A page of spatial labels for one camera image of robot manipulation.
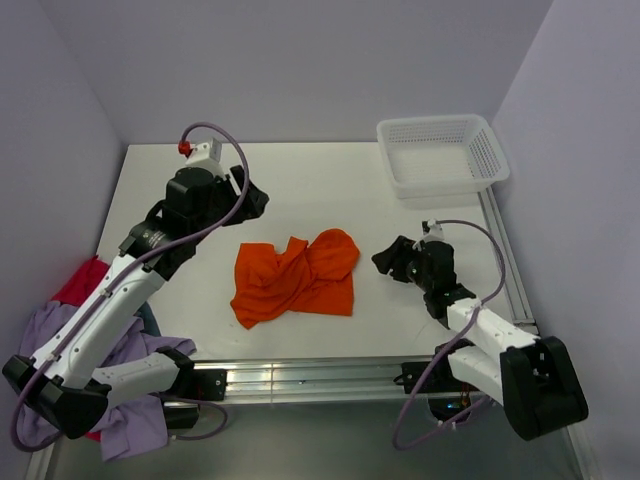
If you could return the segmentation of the orange t shirt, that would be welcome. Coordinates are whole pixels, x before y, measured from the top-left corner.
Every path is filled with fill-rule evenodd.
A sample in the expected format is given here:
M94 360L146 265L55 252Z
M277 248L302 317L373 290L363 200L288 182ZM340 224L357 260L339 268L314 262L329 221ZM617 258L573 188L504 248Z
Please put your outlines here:
M250 330L288 311L352 315L359 258L359 248L341 229L325 230L312 242L291 237L282 252L272 244L243 243L230 302L236 320Z

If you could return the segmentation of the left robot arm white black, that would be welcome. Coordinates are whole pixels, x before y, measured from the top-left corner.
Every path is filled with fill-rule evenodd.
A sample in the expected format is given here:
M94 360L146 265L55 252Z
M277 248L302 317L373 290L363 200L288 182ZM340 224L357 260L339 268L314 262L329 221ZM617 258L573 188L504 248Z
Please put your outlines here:
M196 167L178 170L145 219L135 225L89 298L32 355L14 355L2 369L26 405L59 435L77 439L108 409L145 395L183 399L195 386L194 363L174 347L104 367L126 322L191 259L213 230L260 217L269 197L245 166L215 175Z

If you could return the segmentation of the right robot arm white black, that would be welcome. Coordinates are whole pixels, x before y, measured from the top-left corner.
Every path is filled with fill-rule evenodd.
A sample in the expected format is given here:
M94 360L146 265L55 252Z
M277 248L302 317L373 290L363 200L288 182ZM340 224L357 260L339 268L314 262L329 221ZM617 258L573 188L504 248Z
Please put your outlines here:
M524 331L487 308L458 281L450 244L400 236L372 261L381 274L416 285L430 316L455 334L422 372L404 370L398 377L409 397L430 379L446 390L465 384L501 405L524 440L587 419L587 400L565 344Z

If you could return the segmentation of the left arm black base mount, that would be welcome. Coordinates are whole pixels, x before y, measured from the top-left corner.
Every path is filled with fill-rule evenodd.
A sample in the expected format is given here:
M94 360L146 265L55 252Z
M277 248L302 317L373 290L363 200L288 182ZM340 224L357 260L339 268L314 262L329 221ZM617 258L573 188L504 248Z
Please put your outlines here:
M161 398L169 433L199 436L217 428L224 414L213 404L222 405L226 385L225 369L196 368L191 383L181 394Z

